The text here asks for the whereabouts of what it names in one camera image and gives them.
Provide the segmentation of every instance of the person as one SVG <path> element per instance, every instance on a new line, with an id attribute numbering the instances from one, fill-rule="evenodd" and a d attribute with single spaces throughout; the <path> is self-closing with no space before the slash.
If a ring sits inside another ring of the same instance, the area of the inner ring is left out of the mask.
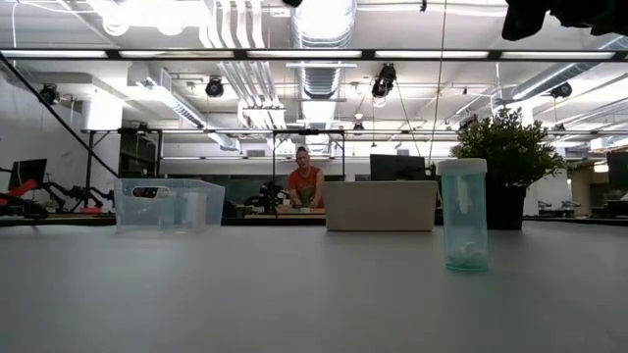
<path id="1" fill-rule="evenodd" d="M 298 168 L 288 178 L 288 195 L 293 208 L 325 208 L 323 181 L 320 168 L 310 165 L 310 154 L 305 147 L 296 150 Z"/>

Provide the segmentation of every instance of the clear plastic container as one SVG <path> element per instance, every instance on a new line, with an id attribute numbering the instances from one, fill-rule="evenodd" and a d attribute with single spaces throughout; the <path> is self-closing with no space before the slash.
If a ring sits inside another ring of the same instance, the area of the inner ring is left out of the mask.
<path id="1" fill-rule="evenodd" d="M 442 161 L 445 265 L 457 271 L 486 271 L 488 238 L 483 159 Z"/>
<path id="2" fill-rule="evenodd" d="M 188 179 L 116 180 L 118 232 L 163 230 L 198 232 L 219 227 L 225 188 Z"/>

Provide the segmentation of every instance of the workbench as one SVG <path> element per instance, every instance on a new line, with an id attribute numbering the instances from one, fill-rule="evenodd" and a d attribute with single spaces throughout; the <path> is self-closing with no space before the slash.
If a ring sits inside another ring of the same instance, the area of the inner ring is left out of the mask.
<path id="1" fill-rule="evenodd" d="M 622 352 L 625 227 L 490 232 L 490 270 L 443 232 L 0 228 L 0 352 Z"/>

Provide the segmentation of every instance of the spotlight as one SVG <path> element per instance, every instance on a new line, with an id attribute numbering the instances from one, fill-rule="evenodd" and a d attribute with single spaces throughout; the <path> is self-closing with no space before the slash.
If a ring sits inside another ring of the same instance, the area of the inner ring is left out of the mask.
<path id="1" fill-rule="evenodd" d="M 562 85 L 556 87 L 555 89 L 549 92 L 549 95 L 553 98 L 567 98 L 573 92 L 573 88 L 571 88 L 571 84 L 568 82 L 563 83 Z"/>
<path id="2" fill-rule="evenodd" d="M 373 84 L 373 98 L 384 98 L 393 89 L 393 83 L 396 81 L 396 70 L 393 64 L 384 64 L 382 70 Z"/>
<path id="3" fill-rule="evenodd" d="M 44 83 L 39 94 L 48 105 L 56 105 L 61 101 L 61 95 L 57 91 L 57 85 L 53 83 Z"/>
<path id="4" fill-rule="evenodd" d="M 209 83 L 207 83 L 207 87 L 205 87 L 205 93 L 212 98 L 221 97 L 223 93 L 225 93 L 225 87 L 222 84 L 222 79 L 217 76 L 210 77 Z"/>
<path id="5" fill-rule="evenodd" d="M 298 7 L 302 2 L 303 0 L 284 0 L 284 4 L 291 7 Z"/>

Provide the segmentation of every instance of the monitor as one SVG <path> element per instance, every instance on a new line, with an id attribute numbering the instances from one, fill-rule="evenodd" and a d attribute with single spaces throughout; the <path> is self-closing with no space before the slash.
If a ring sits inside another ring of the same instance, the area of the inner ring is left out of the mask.
<path id="1" fill-rule="evenodd" d="M 46 176 L 46 164 L 48 160 L 30 160 L 13 163 L 11 179 L 9 180 L 9 191 L 22 185 L 28 180 L 34 180 L 37 186 L 43 184 Z"/>
<path id="2" fill-rule="evenodd" d="M 606 153 L 608 185 L 611 189 L 628 189 L 628 152 Z"/>
<path id="3" fill-rule="evenodd" d="M 425 158 L 371 155 L 371 180 L 426 180 Z"/>

